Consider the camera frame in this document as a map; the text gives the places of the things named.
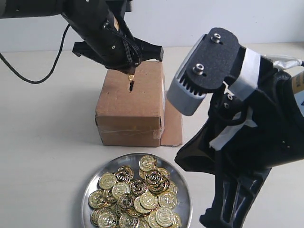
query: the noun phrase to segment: wire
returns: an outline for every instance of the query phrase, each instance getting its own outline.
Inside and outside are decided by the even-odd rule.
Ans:
[[[60,57],[60,55],[61,55],[61,53],[62,53],[63,44],[64,44],[64,42],[65,42],[65,38],[66,38],[67,31],[68,31],[69,28],[70,28],[70,25],[68,25],[68,26],[66,27],[66,29],[65,29],[65,31],[64,31],[64,33],[63,33],[63,36],[62,36],[62,39],[61,39],[61,44],[60,44],[60,49],[59,49],[59,51],[58,51],[58,54],[57,54],[57,56],[56,56],[56,59],[55,59],[55,62],[54,62],[54,64],[53,64],[53,66],[52,66],[51,71],[49,72],[49,74],[48,74],[45,78],[43,78],[43,79],[41,79],[41,80],[39,80],[39,81],[32,81],[32,80],[29,80],[29,79],[23,77],[21,74],[18,73],[17,70],[15,70],[15,68],[12,67],[11,64],[9,64],[9,62],[5,59],[5,57],[4,57],[1,53],[0,53],[0,59],[4,62],[4,64],[5,64],[5,65],[6,65],[6,66],[7,66],[7,67],[8,67],[8,68],[9,68],[9,69],[18,77],[18,78],[20,78],[20,79],[22,79],[23,81],[25,81],[25,82],[27,82],[27,83],[30,83],[30,84],[41,84],[41,83],[45,82],[46,80],[48,80],[49,77],[51,77],[51,75],[53,74],[53,72],[54,72],[54,70],[55,70],[55,68],[56,68],[57,62],[58,62],[58,60],[59,60],[59,57]]]

